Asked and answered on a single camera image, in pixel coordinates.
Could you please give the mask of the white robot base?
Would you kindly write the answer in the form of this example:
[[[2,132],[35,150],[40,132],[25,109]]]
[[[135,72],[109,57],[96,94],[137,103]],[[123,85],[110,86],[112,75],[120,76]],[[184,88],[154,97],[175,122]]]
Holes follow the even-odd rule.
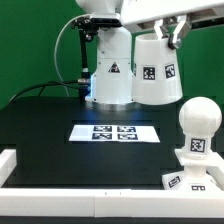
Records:
[[[118,13],[123,0],[75,0],[87,13]],[[101,110],[127,110],[132,98],[131,33],[122,26],[100,28],[97,35],[97,67],[90,78],[86,104]]]

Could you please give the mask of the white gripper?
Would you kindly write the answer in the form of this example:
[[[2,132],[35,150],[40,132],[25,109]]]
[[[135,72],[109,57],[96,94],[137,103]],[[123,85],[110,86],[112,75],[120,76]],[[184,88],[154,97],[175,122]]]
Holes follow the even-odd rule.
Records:
[[[168,18],[177,17],[177,26],[168,33]],[[224,17],[224,0],[124,0],[121,23],[131,33],[153,28],[158,39],[169,36],[170,49],[179,49],[192,23]]]

